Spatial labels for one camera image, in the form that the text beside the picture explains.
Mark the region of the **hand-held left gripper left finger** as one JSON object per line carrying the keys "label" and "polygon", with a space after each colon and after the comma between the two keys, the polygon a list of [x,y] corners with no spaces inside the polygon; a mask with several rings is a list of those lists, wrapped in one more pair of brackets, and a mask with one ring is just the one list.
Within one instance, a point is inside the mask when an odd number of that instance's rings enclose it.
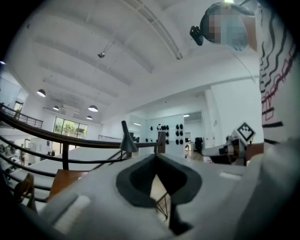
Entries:
{"label": "hand-held left gripper left finger", "polygon": [[133,158],[89,172],[54,196],[41,218],[67,240],[172,238],[150,196],[155,157]]}

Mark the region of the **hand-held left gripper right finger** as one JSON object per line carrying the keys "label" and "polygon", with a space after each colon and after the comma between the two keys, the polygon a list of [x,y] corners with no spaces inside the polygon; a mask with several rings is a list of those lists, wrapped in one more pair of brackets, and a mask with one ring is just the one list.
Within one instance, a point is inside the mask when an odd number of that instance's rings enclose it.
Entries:
{"label": "hand-held left gripper right finger", "polygon": [[162,240],[234,240],[239,212],[231,200],[246,173],[244,166],[188,162],[158,155],[156,170],[171,197]]}

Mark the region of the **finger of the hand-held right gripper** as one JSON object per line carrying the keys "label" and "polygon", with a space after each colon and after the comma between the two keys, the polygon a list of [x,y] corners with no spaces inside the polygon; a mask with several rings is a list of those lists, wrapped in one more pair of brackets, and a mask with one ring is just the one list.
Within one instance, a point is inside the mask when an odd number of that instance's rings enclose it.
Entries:
{"label": "finger of the hand-held right gripper", "polygon": [[207,157],[226,155],[226,145],[205,148],[202,150],[202,155]]}

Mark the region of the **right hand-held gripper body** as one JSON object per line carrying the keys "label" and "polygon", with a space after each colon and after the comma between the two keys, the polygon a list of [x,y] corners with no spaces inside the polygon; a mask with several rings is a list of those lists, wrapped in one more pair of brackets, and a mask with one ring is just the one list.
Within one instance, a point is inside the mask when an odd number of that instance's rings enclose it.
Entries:
{"label": "right hand-held gripper body", "polygon": [[226,155],[208,157],[209,162],[224,165],[246,165],[247,146],[252,142],[255,131],[243,122],[226,137]]}

